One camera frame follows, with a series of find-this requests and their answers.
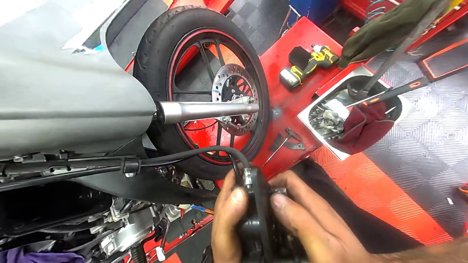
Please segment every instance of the gray body panel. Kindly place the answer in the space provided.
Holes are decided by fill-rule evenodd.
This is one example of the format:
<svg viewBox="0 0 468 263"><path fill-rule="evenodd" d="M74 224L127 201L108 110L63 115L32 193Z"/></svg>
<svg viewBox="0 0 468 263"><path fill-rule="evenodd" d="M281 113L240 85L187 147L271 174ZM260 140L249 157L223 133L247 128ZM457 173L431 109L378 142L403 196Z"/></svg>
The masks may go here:
<svg viewBox="0 0 468 263"><path fill-rule="evenodd" d="M103 51L62 49L82 29L76 11L90 2L48 1L0 25L0 157L60 149L113 152L151 123L151 96L116 63L105 40L113 18L131 19L146 2L128 1L104 23ZM133 15L122 15L126 8ZM123 31L127 23L116 24ZM137 45L144 30L135 36ZM112 42L119 39L119 31L114 34Z"/></svg>

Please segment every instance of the blue object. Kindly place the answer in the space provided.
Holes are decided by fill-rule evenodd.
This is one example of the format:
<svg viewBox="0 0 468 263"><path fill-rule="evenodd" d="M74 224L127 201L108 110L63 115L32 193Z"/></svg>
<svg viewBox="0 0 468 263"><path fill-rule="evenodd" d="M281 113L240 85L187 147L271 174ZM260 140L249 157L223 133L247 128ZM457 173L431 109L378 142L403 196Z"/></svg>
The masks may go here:
<svg viewBox="0 0 468 263"><path fill-rule="evenodd" d="M0 263L84 263L76 253L24 252L23 247L0 251Z"/></svg>
<svg viewBox="0 0 468 263"><path fill-rule="evenodd" d="M206 208L204 208L202 206L199 206L199 205L190 205L190 208L195 209L195 210L199 210L199 211L202 211L202 212L206 211Z"/></svg>
<svg viewBox="0 0 468 263"><path fill-rule="evenodd" d="M102 47L102 44L100 44L99 46L95 47L94 50L96 50L96 51L103 51L104 48Z"/></svg>
<svg viewBox="0 0 468 263"><path fill-rule="evenodd" d="M319 24L327 18L338 6L338 0L289 0L289 4L310 21ZM289 25L296 22L297 15L291 12Z"/></svg>

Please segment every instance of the screwdriver handle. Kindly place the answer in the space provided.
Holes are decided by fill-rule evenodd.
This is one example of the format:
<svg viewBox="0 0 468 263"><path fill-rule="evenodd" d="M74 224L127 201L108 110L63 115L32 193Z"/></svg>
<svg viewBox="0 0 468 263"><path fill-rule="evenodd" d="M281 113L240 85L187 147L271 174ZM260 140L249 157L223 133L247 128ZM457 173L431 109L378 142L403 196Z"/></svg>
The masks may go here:
<svg viewBox="0 0 468 263"><path fill-rule="evenodd" d="M374 104L374 103L382 102L384 100L387 100L389 98L393 98L393 97L398 96L400 94L403 94L405 92L427 86L427 85L429 85L429 83L430 82L426 77L422 77L422 78L419 78L419 79L417 79L417 80L415 80L413 82L407 83L407 84L405 84L403 86L399 86L397 88L386 91L386 92L382 93L379 96L375 96L375 97L373 96L373 97L367 99L366 101L364 101L362 103L367 104L367 105L371 105L371 104Z"/></svg>
<svg viewBox="0 0 468 263"><path fill-rule="evenodd" d="M296 141L302 142L302 138L297 133L295 133L293 130L291 130L291 128L287 128L286 133L288 134L287 137L286 137L286 140L288 138L294 138Z"/></svg>

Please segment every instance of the tire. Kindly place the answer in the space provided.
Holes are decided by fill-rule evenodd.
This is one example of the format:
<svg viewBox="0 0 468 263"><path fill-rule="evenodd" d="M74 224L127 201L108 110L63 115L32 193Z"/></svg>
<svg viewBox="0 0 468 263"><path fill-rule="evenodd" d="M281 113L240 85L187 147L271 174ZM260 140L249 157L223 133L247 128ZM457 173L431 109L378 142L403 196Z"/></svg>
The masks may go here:
<svg viewBox="0 0 468 263"><path fill-rule="evenodd" d="M256 51L244 33L225 16L206 8L182 6L170 9L160 15L146 30L137 49L133 75L148 90L154 101L170 100L169 79L170 66L174 52L186 35L198 29L215 29L237 41L254 65L254 81L258 92L262 93L262 120L256 128L260 129L257 139L246 154L249 161L260 151L263 138L267 132L269 96L265 73ZM153 123L147 131L148 137L161 155L188 151L191 148L183 139L182 131L175 125ZM230 163L222 165L210 162L203 156L195 156L178 163L180 169L190 176L220 180L232 168Z"/></svg>

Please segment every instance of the front wheel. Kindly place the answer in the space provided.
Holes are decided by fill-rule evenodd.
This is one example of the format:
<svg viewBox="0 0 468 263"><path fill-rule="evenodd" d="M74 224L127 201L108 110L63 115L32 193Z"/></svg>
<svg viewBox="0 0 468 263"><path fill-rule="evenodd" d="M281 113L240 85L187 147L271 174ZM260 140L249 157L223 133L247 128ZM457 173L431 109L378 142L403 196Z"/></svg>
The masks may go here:
<svg viewBox="0 0 468 263"><path fill-rule="evenodd" d="M198 76L191 81L194 73ZM259 102L257 113L234 116L225 123L214 119L152 123L147 134L161 154L224 145L251 161L259 152L268 126L267 82L254 47L225 16L193 6L166 11L141 39L133 75L155 102L228 102L243 96ZM218 180L231 169L231 161L225 153L211 152L178 166L191 176Z"/></svg>

